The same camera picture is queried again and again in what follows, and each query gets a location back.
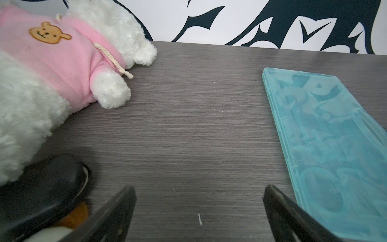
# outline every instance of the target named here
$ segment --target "plush arm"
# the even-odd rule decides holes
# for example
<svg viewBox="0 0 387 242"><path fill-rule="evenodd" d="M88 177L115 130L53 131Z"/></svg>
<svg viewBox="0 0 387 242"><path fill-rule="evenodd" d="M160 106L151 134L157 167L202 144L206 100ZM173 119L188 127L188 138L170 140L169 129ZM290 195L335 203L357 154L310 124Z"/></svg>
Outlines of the plush arm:
<svg viewBox="0 0 387 242"><path fill-rule="evenodd" d="M90 90L103 108L116 108L130 99L130 89L122 76L108 63L93 71L90 77Z"/></svg>

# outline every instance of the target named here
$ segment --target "bear face patch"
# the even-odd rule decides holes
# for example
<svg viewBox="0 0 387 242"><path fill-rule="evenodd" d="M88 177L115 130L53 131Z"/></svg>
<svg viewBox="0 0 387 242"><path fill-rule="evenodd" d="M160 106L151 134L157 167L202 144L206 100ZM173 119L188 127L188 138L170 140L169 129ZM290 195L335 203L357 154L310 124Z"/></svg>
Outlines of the bear face patch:
<svg viewBox="0 0 387 242"><path fill-rule="evenodd" d="M30 29L29 33L35 39L49 44L57 44L62 38L71 39L71 35L64 34L59 27L51 25L49 22L43 22L41 27Z"/></svg>

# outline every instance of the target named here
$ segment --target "plush paw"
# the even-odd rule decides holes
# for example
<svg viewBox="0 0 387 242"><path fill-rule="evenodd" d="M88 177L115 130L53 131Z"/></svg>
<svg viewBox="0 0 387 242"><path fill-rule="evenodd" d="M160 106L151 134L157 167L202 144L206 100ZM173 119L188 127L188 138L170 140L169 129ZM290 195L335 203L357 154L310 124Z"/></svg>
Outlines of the plush paw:
<svg viewBox="0 0 387 242"><path fill-rule="evenodd" d="M130 89L120 74L113 70L98 73L91 91L103 108L122 106L130 99Z"/></svg>
<svg viewBox="0 0 387 242"><path fill-rule="evenodd" d="M150 65L157 56L156 47L144 39L134 56L134 62L140 65Z"/></svg>

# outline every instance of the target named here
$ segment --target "gray wooden table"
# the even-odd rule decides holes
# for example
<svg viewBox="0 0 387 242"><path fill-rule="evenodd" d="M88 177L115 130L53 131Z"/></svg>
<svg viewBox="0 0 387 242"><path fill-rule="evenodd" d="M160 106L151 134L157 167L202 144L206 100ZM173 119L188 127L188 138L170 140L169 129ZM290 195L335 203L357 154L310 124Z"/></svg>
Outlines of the gray wooden table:
<svg viewBox="0 0 387 242"><path fill-rule="evenodd" d="M262 196L294 198L262 82L265 67L336 75L387 129L387 56L155 42L132 99L73 114L37 159L71 152L93 171L92 208L132 184L128 241L274 241ZM202 226L199 224L200 213Z"/></svg>

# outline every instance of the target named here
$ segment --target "drawstring cord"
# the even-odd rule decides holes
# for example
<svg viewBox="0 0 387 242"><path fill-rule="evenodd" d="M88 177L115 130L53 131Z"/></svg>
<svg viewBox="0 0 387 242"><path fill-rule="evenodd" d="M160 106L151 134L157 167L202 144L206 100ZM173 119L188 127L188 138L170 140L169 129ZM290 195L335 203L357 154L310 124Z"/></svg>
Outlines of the drawstring cord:
<svg viewBox="0 0 387 242"><path fill-rule="evenodd" d="M57 14L57 15L55 16L55 18L56 18L58 21L61 20L61 17L62 17L62 16L61 16L60 14ZM102 45L100 45L100 44L98 44L98 43L96 43L96 42L94 42L93 45L94 45L95 48L99 49L102 53L104 53L106 57L109 58L109 60L117 67L118 71L119 71L121 74L124 74L124 75L127 76L129 79L133 79L133 75L132 75L130 72L126 71L126 70L118 63L118 61L116 61L116 59L114 59L114 57L112 56L112 54L111 54L107 49L105 49L105 47L103 47Z"/></svg>

